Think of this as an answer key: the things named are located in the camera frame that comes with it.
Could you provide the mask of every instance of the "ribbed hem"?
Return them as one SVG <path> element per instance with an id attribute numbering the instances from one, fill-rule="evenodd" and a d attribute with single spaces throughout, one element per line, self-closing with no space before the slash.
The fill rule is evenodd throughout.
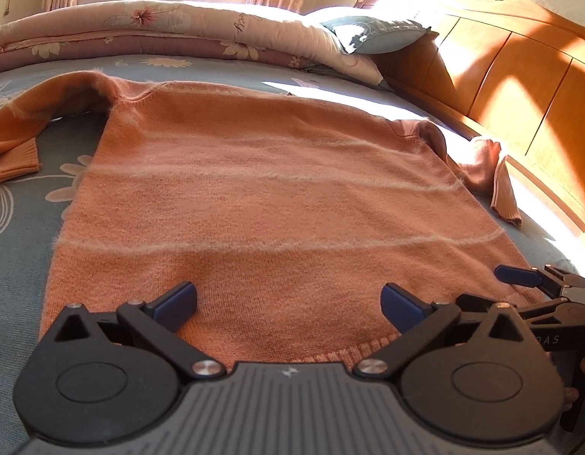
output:
<path id="1" fill-rule="evenodd" d="M 315 356 L 305 357 L 303 359 L 297 359 L 290 361 L 291 363 L 331 363 L 331 362 L 342 362 L 345 367 L 351 369 L 358 361 L 361 361 L 366 356 L 377 352 L 379 349 L 385 347 L 393 340 L 400 337 L 400 334 L 392 334 L 381 339 L 373 340 L 372 342 L 360 344 L 358 346 L 352 346 L 340 351 L 328 352 L 326 354 L 319 354 Z"/>
<path id="2" fill-rule="evenodd" d="M 40 170 L 36 139 L 32 138 L 0 155 L 0 183 Z"/>
<path id="3" fill-rule="evenodd" d="M 501 219 L 519 228 L 522 225 L 522 216 L 511 186 L 506 160 L 507 156 L 502 156 L 494 171 L 493 198 L 490 207 L 499 214 Z"/>

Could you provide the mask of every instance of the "floral comforter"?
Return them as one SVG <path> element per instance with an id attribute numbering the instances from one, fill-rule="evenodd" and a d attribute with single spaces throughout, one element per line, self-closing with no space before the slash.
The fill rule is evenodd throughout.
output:
<path id="1" fill-rule="evenodd" d="M 125 0 L 61 8 L 0 26 L 0 72 L 123 54 L 237 59 L 293 69 L 319 64 L 368 85 L 383 81 L 370 58 L 345 53 L 325 27 L 267 6 Z"/>

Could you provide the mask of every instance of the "pillow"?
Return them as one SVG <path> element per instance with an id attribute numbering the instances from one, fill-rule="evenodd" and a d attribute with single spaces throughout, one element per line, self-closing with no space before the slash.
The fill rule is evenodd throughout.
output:
<path id="1" fill-rule="evenodd" d="M 391 12 L 336 6 L 316 10 L 306 18 L 335 34 L 347 53 L 381 54 L 401 50 L 429 30 L 411 18 L 386 13 Z"/>

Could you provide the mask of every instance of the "human hand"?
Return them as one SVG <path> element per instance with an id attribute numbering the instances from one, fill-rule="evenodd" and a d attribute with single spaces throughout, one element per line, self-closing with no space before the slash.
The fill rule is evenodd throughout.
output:
<path id="1" fill-rule="evenodd" d="M 581 370 L 585 373 L 585 357 L 581 361 Z M 576 388 L 566 387 L 564 389 L 564 412 L 569 411 L 578 399 L 579 391 Z"/>

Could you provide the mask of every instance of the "wooden headboard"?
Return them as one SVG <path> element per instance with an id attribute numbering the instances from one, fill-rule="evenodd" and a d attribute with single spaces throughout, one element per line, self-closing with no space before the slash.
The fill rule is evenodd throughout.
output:
<path id="1" fill-rule="evenodd" d="M 372 56 L 381 73 L 466 138 L 504 141 L 510 164 L 585 233 L 585 27 L 530 0 L 434 2 L 429 34 Z"/>

